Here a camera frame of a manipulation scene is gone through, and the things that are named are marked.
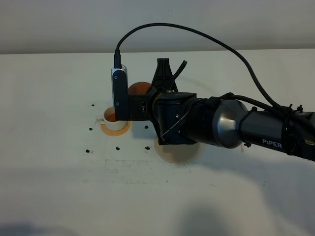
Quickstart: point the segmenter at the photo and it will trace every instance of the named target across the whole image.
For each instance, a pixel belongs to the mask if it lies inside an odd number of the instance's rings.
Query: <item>wire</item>
[[[267,104],[256,101],[252,98],[240,96],[240,95],[232,95],[228,99],[236,99],[236,100],[248,102],[254,106],[260,107],[266,111],[269,111],[269,112],[275,114],[278,118],[280,118],[282,120],[285,120],[285,116],[286,116],[285,113],[280,112],[277,109],[275,109],[274,107],[271,107]],[[315,137],[315,127],[307,119],[302,118],[302,117],[295,115],[295,114],[291,114],[291,119],[293,121],[295,121],[296,123],[298,123],[300,126],[304,127],[306,130],[308,130]]]
[[[170,127],[165,133],[163,133],[161,135],[161,138],[165,141],[167,140],[173,133],[176,132],[176,130],[178,130],[186,121],[186,116],[188,115],[188,113],[190,112],[190,110],[192,109],[193,105],[197,102],[200,102],[200,101],[204,101],[204,100],[207,100],[206,98],[198,98],[194,101],[192,101],[190,104],[189,104],[189,108],[188,110],[186,111],[185,115],[183,115],[172,127]]]
[[[234,50],[233,48],[227,46],[226,44],[222,43],[221,41],[203,33],[200,31],[197,31],[195,29],[191,29],[185,26],[180,26],[180,25],[175,25],[175,24],[169,24],[169,23],[152,23],[152,24],[146,24],[146,25],[142,25],[139,26],[137,28],[134,28],[133,30],[131,30],[129,33],[127,33],[124,37],[122,37],[122,39],[118,42],[116,50],[115,50],[115,55],[114,55],[114,62],[115,62],[115,68],[121,68],[121,57],[120,57],[120,52],[119,52],[119,48],[121,46],[121,44],[125,41],[126,38],[128,38],[130,35],[132,35],[133,33],[135,33],[138,30],[144,29],[144,28],[148,28],[148,27],[153,27],[153,26],[167,26],[167,27],[173,27],[173,28],[178,28],[178,29],[182,29],[182,30],[187,30],[196,34],[199,34],[205,38],[210,39],[211,41],[221,45],[222,47],[226,48],[227,50],[229,50],[230,52],[232,52],[233,54],[235,54],[247,67],[249,73],[252,76],[252,80],[254,81],[255,85],[257,86],[258,90],[261,92],[261,94],[266,98],[266,100],[275,108],[277,108],[279,111],[283,111],[283,107],[280,106],[277,102],[275,102],[269,95],[268,93],[264,90],[264,88],[261,86],[260,82],[258,81],[254,71],[252,70],[251,65],[248,63],[248,61],[240,54],[238,53],[236,50]]]
[[[254,81],[255,85],[257,86],[258,90],[261,92],[261,94],[265,97],[265,99],[272,105],[268,106],[262,102],[258,102],[254,99],[248,98],[248,97],[244,97],[244,96],[239,96],[239,95],[235,95],[234,99],[237,100],[242,100],[248,103],[251,103],[255,106],[261,107],[267,111],[270,111],[272,113],[274,113],[275,115],[277,115],[279,118],[285,119],[285,116],[288,112],[291,112],[292,109],[288,108],[288,107],[284,107],[279,105],[277,102],[275,102],[269,95],[268,93],[264,90],[264,88],[261,86],[260,82],[258,81],[251,65],[248,63],[248,61],[240,54],[238,53],[236,50],[234,50],[233,48],[227,46],[226,44],[222,43],[221,41],[205,34],[202,33],[200,31],[197,31],[195,29],[191,29],[185,26],[180,26],[180,25],[175,25],[175,24],[169,24],[169,23],[152,23],[152,24],[146,24],[146,25],[142,25],[139,26],[137,28],[134,28],[133,30],[131,30],[129,33],[127,33],[124,37],[122,37],[122,39],[118,42],[116,50],[115,50],[115,54],[114,54],[114,67],[115,68],[121,68],[121,55],[120,55],[120,51],[119,48],[121,46],[121,44],[126,40],[126,38],[128,38],[131,34],[135,33],[138,30],[144,29],[144,28],[148,28],[148,27],[153,27],[153,26],[166,26],[166,27],[173,27],[173,28],[178,28],[178,29],[182,29],[182,30],[187,30],[193,33],[196,33],[200,36],[203,36],[207,39],[210,39],[211,41],[221,45],[222,47],[226,48],[227,50],[229,50],[230,52],[232,52],[233,54],[235,54],[247,67],[252,80]],[[301,125],[302,127],[308,129],[312,135],[315,137],[315,127],[307,120],[304,119],[300,116],[297,116],[295,114],[291,114],[291,119],[295,122],[297,122],[299,125]]]
[[[187,65],[187,61],[183,60],[182,64],[180,65],[180,67],[178,68],[178,70],[175,72],[175,74],[173,75],[172,79],[168,82],[168,84],[166,85],[166,90],[172,90],[172,85],[174,83],[174,81],[177,79],[177,77],[181,74],[181,72],[183,71],[183,69],[186,67]]]

